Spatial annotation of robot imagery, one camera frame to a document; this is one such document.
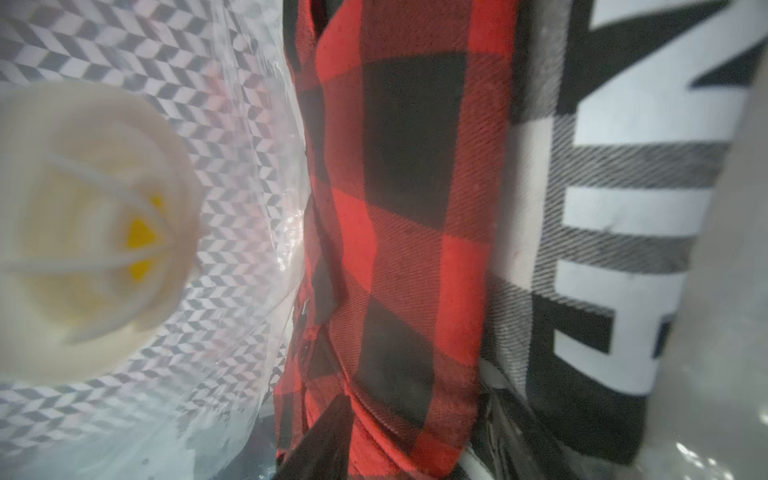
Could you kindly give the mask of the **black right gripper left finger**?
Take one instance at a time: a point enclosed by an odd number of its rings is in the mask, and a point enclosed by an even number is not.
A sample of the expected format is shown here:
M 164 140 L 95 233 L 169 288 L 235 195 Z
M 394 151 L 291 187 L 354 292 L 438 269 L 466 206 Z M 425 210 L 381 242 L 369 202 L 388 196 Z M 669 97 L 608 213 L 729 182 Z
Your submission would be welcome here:
M 354 412 L 348 396 L 337 396 L 273 478 L 286 480 L 348 478 Z

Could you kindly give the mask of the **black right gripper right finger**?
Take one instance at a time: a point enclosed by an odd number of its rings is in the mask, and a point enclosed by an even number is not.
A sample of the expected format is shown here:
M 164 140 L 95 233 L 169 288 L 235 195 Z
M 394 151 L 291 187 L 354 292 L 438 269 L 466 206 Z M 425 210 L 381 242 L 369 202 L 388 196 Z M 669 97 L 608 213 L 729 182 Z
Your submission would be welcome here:
M 480 397 L 479 457 L 495 479 L 562 479 L 556 442 L 519 397 L 486 389 Z

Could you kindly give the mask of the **clear plastic vacuum bag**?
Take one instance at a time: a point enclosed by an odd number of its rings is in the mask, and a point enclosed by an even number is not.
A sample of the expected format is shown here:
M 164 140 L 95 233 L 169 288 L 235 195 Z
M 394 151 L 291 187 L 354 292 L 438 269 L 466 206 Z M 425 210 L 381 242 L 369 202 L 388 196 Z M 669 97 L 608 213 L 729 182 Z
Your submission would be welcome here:
M 272 479 L 275 390 L 305 274 L 306 138 L 287 1 L 5 1 L 1 90 L 39 81 L 147 100 L 203 188 L 196 267 L 172 316 L 117 367 L 53 385 L 1 378 L 5 479 Z M 507 160 L 508 115 L 497 224 Z M 445 479 L 456 475 L 458 462 Z

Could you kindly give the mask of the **red black buffalo plaid shirt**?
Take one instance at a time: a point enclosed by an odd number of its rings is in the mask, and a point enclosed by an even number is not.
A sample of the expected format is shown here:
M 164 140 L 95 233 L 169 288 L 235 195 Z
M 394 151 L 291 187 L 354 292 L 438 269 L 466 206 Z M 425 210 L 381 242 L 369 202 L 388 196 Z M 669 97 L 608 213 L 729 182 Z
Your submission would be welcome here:
M 311 192 L 279 466 L 345 395 L 350 478 L 455 468 L 478 414 L 518 9 L 284 3 Z

